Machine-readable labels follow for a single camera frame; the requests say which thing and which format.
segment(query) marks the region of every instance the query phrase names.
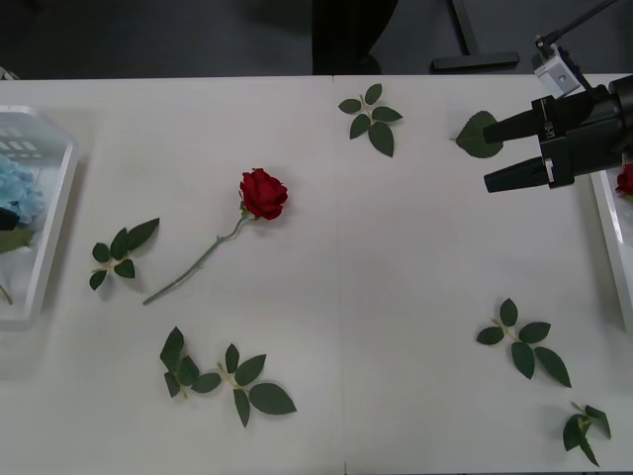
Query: red rose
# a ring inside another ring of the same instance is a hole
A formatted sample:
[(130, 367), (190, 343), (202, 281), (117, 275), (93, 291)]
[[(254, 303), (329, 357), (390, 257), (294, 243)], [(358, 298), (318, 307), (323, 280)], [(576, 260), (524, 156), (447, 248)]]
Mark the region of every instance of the red rose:
[(254, 168), (252, 173), (243, 173), (243, 176), (239, 188), (246, 209), (256, 218), (267, 220), (274, 220), (281, 215), (281, 205), (288, 199), (288, 188), (262, 168)]
[(633, 195), (633, 165), (625, 165), (624, 172), (617, 176), (615, 191), (625, 195)]

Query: table surface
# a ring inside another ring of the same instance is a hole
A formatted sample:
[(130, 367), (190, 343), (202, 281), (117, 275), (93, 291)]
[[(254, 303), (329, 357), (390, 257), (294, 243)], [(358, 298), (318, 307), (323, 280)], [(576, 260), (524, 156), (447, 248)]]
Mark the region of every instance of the table surface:
[[(594, 81), (608, 81), (594, 76)], [(387, 158), (350, 141), (336, 105), (382, 82), (405, 119)], [(633, 453), (633, 345), (587, 177), (489, 195), (485, 173), (536, 140), (470, 157), (449, 139), (544, 95), (531, 76), (14, 82), (0, 103), (42, 108), (82, 144), (45, 299), (0, 335), (0, 472), (349, 474), (588, 471), (565, 452), (571, 401), (610, 416), (603, 470)], [(185, 285), (143, 296), (238, 219), (240, 173), (264, 166), (288, 209), (221, 247)], [(132, 284), (88, 286), (90, 250), (161, 218)], [(512, 298), (573, 389), (532, 381), (477, 332)], [(178, 326), (202, 369), (234, 342), (298, 407), (244, 430), (228, 387), (171, 400), (158, 354)]]

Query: white plastic tray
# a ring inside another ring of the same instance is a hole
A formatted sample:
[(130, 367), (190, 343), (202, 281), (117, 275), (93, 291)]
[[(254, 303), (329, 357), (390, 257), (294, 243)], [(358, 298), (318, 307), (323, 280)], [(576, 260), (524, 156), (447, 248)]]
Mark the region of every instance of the white plastic tray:
[(617, 196), (621, 168), (591, 175), (597, 208), (604, 229), (606, 248), (622, 307), (624, 326), (633, 333), (633, 203)]
[(72, 137), (30, 107), (0, 106), (0, 153), (32, 168), (45, 212), (29, 248), (0, 254), (0, 282), (14, 304), (0, 302), (0, 329), (28, 323), (42, 308), (48, 273), (79, 156)]

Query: rose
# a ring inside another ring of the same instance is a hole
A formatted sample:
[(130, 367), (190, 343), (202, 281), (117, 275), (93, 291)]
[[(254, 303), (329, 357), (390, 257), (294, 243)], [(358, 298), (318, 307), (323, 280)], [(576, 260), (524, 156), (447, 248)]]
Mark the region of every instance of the rose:
[(624, 171), (617, 176), (615, 191), (624, 195), (633, 195), (633, 165), (625, 165)]
[(232, 233), (226, 236), (218, 236), (216, 242), (213, 243), (207, 251), (202, 254), (194, 265), (192, 265), (184, 274), (174, 280), (171, 284), (163, 287), (153, 294), (142, 304), (147, 305), (169, 292), (172, 288), (180, 284), (195, 270), (200, 268), (209, 256), (224, 241), (234, 238), (239, 232), (242, 223), (246, 221), (257, 221), (259, 218), (266, 220), (274, 220), (283, 210), (282, 205), (288, 200), (288, 188), (282, 185), (277, 178), (270, 176), (262, 168), (253, 168), (251, 173), (243, 173), (243, 181), (239, 185), (241, 189), (242, 202), (239, 206), (241, 209), (241, 217), (235, 225)]
[(281, 205), (288, 199), (288, 188), (262, 168), (243, 173), (243, 177), (239, 188), (243, 193), (244, 208), (254, 217), (266, 220), (274, 220), (281, 215)]

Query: blue flower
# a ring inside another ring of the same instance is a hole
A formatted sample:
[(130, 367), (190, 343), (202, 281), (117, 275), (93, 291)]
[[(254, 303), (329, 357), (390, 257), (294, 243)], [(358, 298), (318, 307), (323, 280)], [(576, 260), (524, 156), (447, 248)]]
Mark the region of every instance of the blue flower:
[(0, 155), (0, 208), (17, 214), (25, 225), (45, 209), (31, 170), (4, 155)]

